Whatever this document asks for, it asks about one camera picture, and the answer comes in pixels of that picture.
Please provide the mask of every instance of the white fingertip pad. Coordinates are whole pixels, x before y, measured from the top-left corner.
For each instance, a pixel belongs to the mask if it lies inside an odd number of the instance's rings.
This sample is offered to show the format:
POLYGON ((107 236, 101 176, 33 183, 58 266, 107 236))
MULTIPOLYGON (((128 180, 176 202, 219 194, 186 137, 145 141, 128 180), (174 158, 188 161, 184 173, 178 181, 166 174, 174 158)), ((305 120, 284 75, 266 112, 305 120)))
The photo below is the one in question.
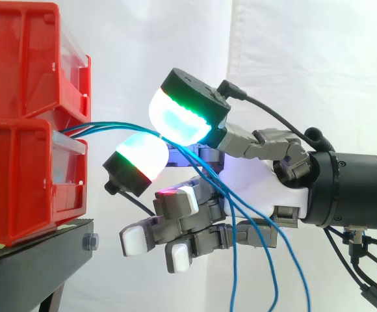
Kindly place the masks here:
POLYGON ((197 199, 196 199, 196 194, 194 193, 194 189, 188 186, 179 187, 178 189, 186 192, 188 196, 188 202, 190 203, 190 209, 191 209, 190 216, 198 213, 199 205, 197 204, 197 199))
POLYGON ((122 233, 122 242, 127 257, 131 255, 146 254, 148 251, 144 228, 142 226, 127 228, 122 233))
POLYGON ((186 244, 175 244, 171 248, 174 273, 184 273, 190 268, 189 249, 186 244))

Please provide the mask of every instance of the green light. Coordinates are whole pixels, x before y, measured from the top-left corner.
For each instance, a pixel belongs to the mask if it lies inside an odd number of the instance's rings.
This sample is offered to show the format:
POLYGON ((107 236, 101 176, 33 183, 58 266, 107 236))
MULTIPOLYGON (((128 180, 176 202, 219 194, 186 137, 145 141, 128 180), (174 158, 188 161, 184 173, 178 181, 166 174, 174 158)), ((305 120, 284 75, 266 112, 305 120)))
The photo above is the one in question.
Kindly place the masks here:
POLYGON ((123 141, 116 151, 153 181, 168 162, 168 148, 161 139, 149 133, 137 133, 123 141))
POLYGON ((156 130, 183 146, 199 142, 211 130, 204 118, 178 105, 161 89, 155 93, 149 111, 149 118, 156 130))

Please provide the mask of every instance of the white backdrop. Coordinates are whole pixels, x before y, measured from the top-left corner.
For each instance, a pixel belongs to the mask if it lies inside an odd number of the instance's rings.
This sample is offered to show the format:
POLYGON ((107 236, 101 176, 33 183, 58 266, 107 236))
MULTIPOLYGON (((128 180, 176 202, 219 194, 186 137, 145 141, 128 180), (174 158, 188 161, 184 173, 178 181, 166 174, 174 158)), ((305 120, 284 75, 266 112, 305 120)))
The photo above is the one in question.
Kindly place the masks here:
MULTIPOLYGON (((319 127, 336 151, 377 154, 377 1, 237 0, 231 35, 230 81, 297 128, 319 127)), ((250 130, 283 129, 248 103, 231 104, 232 122, 250 130)), ((323 231, 299 228, 288 236, 309 282, 313 310, 377 311, 360 296, 323 231)), ((377 231, 368 234, 377 237, 377 231)), ((276 311, 305 311, 300 277, 278 241, 271 251, 280 293, 276 311)), ((267 311, 274 290, 264 251, 241 246, 239 254, 237 311, 267 311)), ((376 265, 364 259, 361 267, 377 281, 376 265)), ((206 311, 227 311, 231 269, 229 253, 210 256, 206 311)))
MULTIPOLYGON (((226 74, 229 0, 56 2, 92 57, 95 121, 150 127, 148 104, 172 67, 212 86, 226 74)), ((299 129, 321 128, 336 150, 377 153, 377 1, 235 1, 227 72, 299 129)), ((247 103, 231 104, 231 121, 247 129, 281 127, 247 103)), ((166 273, 162 247, 142 257, 122 256, 118 232, 146 216, 104 191, 107 174, 101 165, 128 135, 111 132, 88 139, 86 216, 95 218, 101 242, 93 259, 66 283, 60 311, 227 311, 231 252, 196 259, 183 275, 166 273)), ((151 205, 155 190, 191 175, 191 169, 165 170, 142 201, 151 205)), ((300 224, 288 236, 309 282, 314 311, 375 311, 360 297, 320 229, 300 224)), ((280 287, 276 311, 305 311, 299 276, 281 240, 271 254, 280 287)), ((377 276, 368 261, 362 266, 377 276)), ((236 311, 266 311, 272 298, 263 251, 241 246, 236 311)))

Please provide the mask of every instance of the metal bolt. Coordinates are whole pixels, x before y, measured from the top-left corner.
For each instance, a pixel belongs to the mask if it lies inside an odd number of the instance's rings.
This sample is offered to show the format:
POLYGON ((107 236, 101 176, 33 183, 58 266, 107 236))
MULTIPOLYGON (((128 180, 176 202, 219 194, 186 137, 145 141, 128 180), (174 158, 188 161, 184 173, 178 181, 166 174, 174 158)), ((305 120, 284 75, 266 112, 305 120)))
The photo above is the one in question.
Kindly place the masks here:
POLYGON ((99 235, 96 233, 87 233, 83 237, 83 249, 89 252, 97 250, 99 247, 99 235))

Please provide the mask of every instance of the stacked storage bin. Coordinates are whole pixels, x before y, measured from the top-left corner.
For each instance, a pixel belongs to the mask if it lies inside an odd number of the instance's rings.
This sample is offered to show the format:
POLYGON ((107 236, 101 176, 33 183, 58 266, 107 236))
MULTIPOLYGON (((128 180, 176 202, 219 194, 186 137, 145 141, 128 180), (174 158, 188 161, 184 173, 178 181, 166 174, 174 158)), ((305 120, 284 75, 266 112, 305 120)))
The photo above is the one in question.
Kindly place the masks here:
POLYGON ((89 121, 90 58, 58 6, 0 1, 0 244, 86 212, 86 142, 59 131, 89 121))

